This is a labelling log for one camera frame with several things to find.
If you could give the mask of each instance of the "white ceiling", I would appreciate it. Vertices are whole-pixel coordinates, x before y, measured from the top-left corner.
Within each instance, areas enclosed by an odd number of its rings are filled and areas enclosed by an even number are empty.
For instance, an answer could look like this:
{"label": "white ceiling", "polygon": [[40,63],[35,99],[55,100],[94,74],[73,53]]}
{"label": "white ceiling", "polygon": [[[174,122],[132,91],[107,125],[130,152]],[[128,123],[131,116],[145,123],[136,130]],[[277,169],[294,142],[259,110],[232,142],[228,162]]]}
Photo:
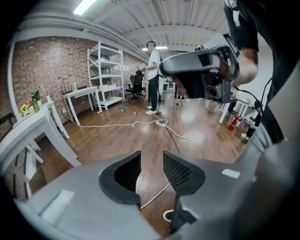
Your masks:
{"label": "white ceiling", "polygon": [[227,33],[224,0],[98,0],[82,16],[81,0],[42,0],[18,30],[68,28],[108,36],[135,51],[154,40],[163,56],[191,51],[217,32]]}

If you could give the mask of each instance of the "wooden floor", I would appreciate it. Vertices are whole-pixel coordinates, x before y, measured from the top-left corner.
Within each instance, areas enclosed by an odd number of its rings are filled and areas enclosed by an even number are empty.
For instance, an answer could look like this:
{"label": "wooden floor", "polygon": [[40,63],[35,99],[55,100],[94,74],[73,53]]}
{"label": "wooden floor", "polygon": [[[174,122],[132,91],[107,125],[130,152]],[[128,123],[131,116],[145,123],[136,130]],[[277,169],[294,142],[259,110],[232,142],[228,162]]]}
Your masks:
{"label": "wooden floor", "polygon": [[[241,129],[233,132],[228,130],[230,119],[227,117],[222,124],[218,123],[220,105],[211,103],[208,110],[204,100],[193,99],[176,105],[174,97],[166,95],[165,104],[160,105],[161,116],[168,119],[168,126],[177,134],[189,134],[193,144],[173,135],[178,148],[183,155],[204,158],[212,161],[233,163],[244,148],[245,143],[240,138]],[[126,111],[118,112],[122,104],[118,104],[97,114],[88,111],[79,116],[83,126],[126,124],[135,121],[150,122],[159,120],[157,115],[147,116],[145,112],[147,100],[139,103],[132,101],[124,103]],[[142,205],[154,197],[167,183],[163,172],[163,151],[177,152],[176,146],[165,128],[155,123],[135,127],[93,127],[81,128],[73,123],[65,126],[70,139],[67,143],[78,155],[78,161],[83,165],[99,162],[118,154],[142,151],[142,172],[138,178],[136,192],[140,195]],[[44,164],[32,179],[31,188],[40,188],[40,181],[50,182],[63,174],[72,166],[61,157],[47,139],[39,143]],[[43,171],[45,178],[39,177]],[[142,215],[162,236],[168,235],[169,223],[163,220],[164,211],[172,209],[174,190],[169,186],[153,203],[142,210]]]}

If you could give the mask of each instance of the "brick wall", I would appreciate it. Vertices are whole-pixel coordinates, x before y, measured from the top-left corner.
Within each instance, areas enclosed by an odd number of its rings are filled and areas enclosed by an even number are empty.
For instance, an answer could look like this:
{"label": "brick wall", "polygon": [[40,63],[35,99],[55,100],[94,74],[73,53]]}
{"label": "brick wall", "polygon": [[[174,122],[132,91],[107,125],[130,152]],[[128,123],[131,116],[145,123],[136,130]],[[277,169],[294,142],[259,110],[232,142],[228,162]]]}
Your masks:
{"label": "brick wall", "polygon": [[[6,51],[0,62],[0,118],[12,112],[8,96],[8,53]],[[0,125],[0,139],[9,130],[10,124],[6,121]]]}
{"label": "brick wall", "polygon": [[[49,94],[55,102],[62,122],[67,121],[61,112],[60,87],[88,86],[87,50],[97,42],[72,37],[38,37],[17,42],[13,58],[13,82],[16,103],[21,107],[34,90],[40,90],[42,101]],[[129,65],[129,72],[124,72],[125,82],[130,82],[136,66],[143,62],[124,53],[124,64]],[[88,109],[87,96],[72,101],[76,113]]]}
{"label": "brick wall", "polygon": [[[0,61],[0,118],[12,113],[9,96],[8,96],[8,54],[7,50]],[[8,121],[0,125],[0,139],[10,130],[11,125]],[[23,150],[16,159],[11,163],[16,165],[21,171],[24,171],[24,160],[25,160],[25,151]],[[5,184],[11,193],[11,195],[17,197],[21,201],[25,201],[25,191],[24,183],[21,182],[17,177],[15,177],[12,172],[5,171],[4,173]]]}

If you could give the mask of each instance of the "white metal shelf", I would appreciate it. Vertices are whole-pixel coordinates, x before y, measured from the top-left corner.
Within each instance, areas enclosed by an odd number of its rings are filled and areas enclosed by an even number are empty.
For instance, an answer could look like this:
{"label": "white metal shelf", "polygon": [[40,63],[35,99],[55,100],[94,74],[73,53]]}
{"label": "white metal shelf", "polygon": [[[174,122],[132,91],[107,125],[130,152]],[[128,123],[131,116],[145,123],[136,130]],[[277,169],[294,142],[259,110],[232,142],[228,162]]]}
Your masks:
{"label": "white metal shelf", "polygon": [[106,107],[109,106],[111,104],[114,104],[116,102],[122,101],[122,97],[110,97],[107,98],[105,101],[100,101],[101,107]]}
{"label": "white metal shelf", "polygon": [[[113,61],[106,61],[103,58],[101,59],[101,56],[106,55],[106,56],[113,56],[116,54],[120,54],[120,63],[113,62]],[[98,42],[98,45],[95,47],[88,49],[88,76],[89,76],[89,82],[90,86],[94,86],[96,82],[94,80],[99,80],[100,85],[98,86],[98,92],[101,92],[102,94],[102,99],[101,101],[101,107],[104,107],[107,110],[107,106],[119,102],[119,101],[124,101],[124,74],[123,74],[123,68],[119,67],[121,74],[113,74],[113,75],[102,75],[101,74],[101,68],[112,68],[114,66],[123,66],[123,51],[122,49],[112,49],[109,47],[105,47],[101,45],[101,42]],[[91,76],[91,68],[97,69],[98,70],[98,76]],[[121,78],[121,83],[122,86],[116,87],[112,84],[112,78],[117,77]],[[110,79],[110,85],[108,86],[107,89],[103,89],[103,82],[102,80]],[[122,96],[121,97],[116,97],[114,94],[116,93],[114,90],[121,90]],[[111,92],[112,97],[106,98],[105,92]]]}
{"label": "white metal shelf", "polygon": [[112,87],[108,86],[107,89],[98,89],[99,92],[109,92],[109,91],[115,91],[115,90],[118,90],[118,89],[121,89],[121,87],[116,87],[114,85],[111,85]]}
{"label": "white metal shelf", "polygon": [[[90,54],[91,55],[98,55],[98,46],[97,45],[96,47],[93,47],[91,50],[90,50]],[[115,49],[112,49],[112,48],[109,48],[109,47],[104,47],[104,46],[101,46],[100,45],[100,48],[101,48],[101,55],[105,55],[105,56],[113,56],[113,55],[116,55],[116,54],[121,54],[121,50],[115,50]]]}
{"label": "white metal shelf", "polygon": [[[105,61],[105,60],[101,60],[100,61],[101,64],[101,68],[110,68],[116,65],[121,65],[120,63],[117,62],[111,62],[111,61]],[[97,68],[97,66],[94,63],[90,64],[91,68]]]}
{"label": "white metal shelf", "polygon": [[[122,75],[101,75],[102,78],[111,78],[111,77],[122,77]],[[91,80],[98,80],[100,76],[94,76],[90,78]]]}

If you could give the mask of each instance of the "ceiling light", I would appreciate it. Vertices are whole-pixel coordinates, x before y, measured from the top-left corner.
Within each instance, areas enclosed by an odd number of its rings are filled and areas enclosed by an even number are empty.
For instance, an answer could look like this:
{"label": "ceiling light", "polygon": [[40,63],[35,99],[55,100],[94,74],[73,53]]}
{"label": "ceiling light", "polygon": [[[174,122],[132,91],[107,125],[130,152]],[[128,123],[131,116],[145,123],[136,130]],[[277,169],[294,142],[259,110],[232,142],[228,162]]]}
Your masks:
{"label": "ceiling light", "polygon": [[158,47],[156,47],[156,49],[168,49],[168,47],[167,46],[158,46]]}
{"label": "ceiling light", "polygon": [[97,0],[82,0],[82,2],[79,3],[78,7],[74,10],[73,13],[76,15],[82,15],[96,1]]}
{"label": "ceiling light", "polygon": [[156,47],[156,49],[168,49],[167,46],[158,46]]}

